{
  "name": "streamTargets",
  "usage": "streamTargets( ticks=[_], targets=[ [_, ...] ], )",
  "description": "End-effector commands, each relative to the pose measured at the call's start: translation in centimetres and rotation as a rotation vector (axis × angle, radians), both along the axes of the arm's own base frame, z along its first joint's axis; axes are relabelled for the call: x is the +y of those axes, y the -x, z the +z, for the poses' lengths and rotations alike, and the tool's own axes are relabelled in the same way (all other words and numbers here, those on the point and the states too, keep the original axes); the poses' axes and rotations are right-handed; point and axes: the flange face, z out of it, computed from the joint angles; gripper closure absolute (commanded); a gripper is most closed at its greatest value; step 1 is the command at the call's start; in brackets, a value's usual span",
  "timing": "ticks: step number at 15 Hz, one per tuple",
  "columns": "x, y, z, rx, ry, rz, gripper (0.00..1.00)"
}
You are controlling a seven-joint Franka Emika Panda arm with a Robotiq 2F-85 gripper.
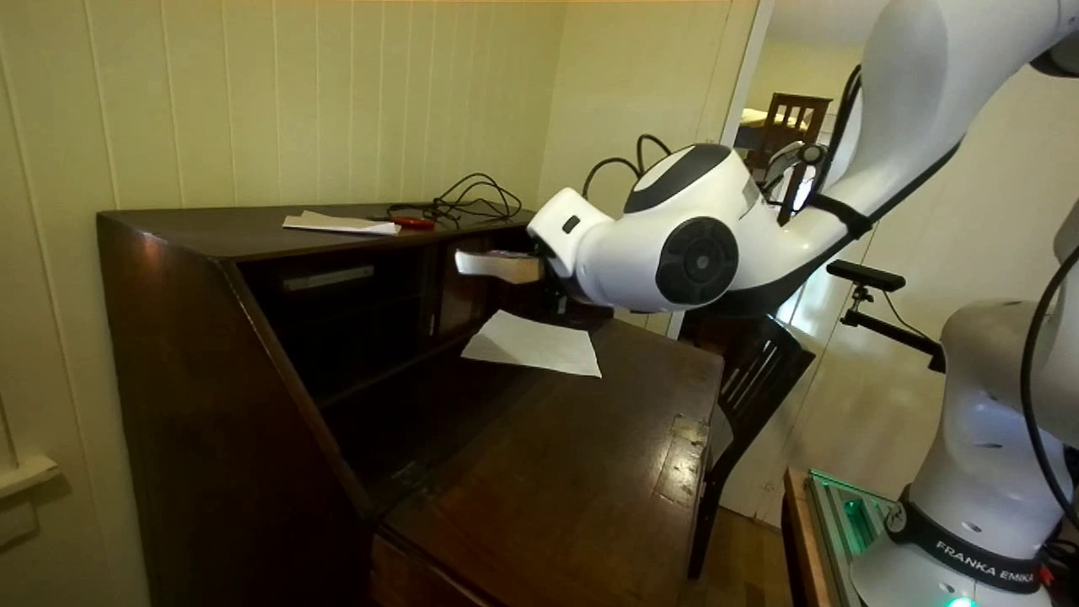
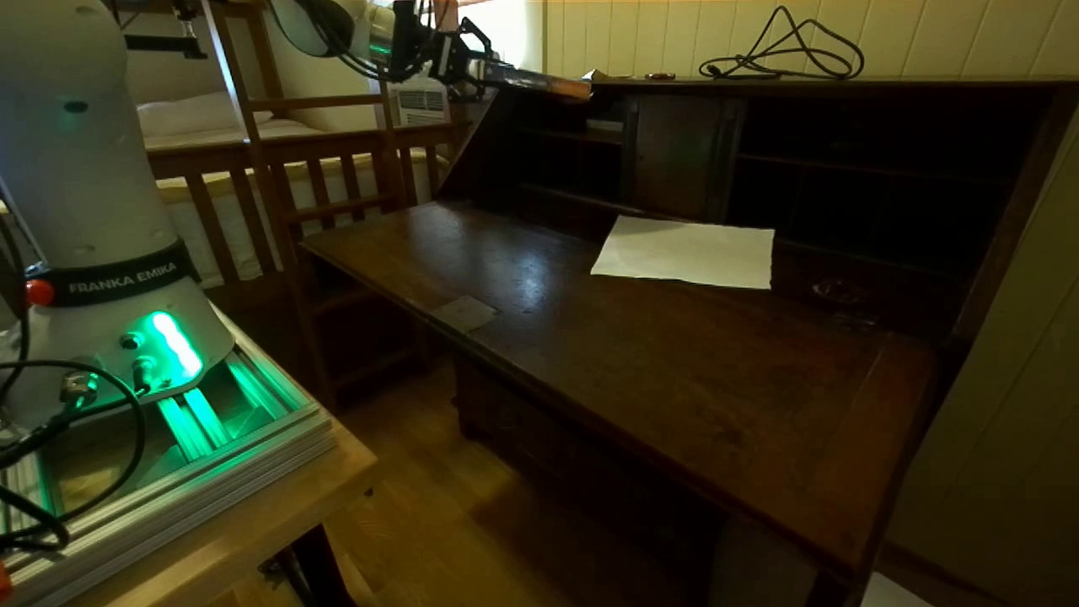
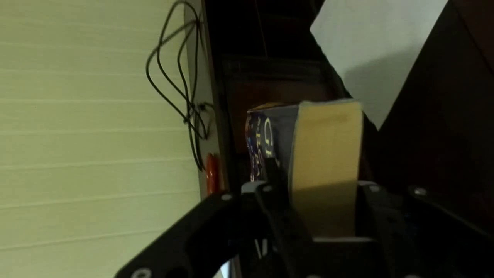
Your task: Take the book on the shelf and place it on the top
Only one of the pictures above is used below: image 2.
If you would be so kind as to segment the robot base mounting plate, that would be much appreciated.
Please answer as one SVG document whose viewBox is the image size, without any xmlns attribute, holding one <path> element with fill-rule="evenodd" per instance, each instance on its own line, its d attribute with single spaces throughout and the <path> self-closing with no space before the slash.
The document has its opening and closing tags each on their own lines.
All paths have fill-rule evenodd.
<svg viewBox="0 0 1079 607">
<path fill-rule="evenodd" d="M 239 326 L 190 386 L 178 330 L 144 333 L 128 375 L 35 369 L 54 407 L 3 446 L 9 607 L 63 607 L 329 449 L 323 407 Z"/>
</svg>

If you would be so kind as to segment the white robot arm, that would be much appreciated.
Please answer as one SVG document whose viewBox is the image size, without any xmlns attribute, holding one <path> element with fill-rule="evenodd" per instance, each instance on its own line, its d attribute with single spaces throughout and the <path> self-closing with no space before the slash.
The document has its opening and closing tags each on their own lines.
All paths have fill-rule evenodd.
<svg viewBox="0 0 1079 607">
<path fill-rule="evenodd" d="M 101 0 L 0 0 L 0 180 L 41 252 L 35 361 L 169 393 L 232 350 L 159 198 Z"/>
</svg>

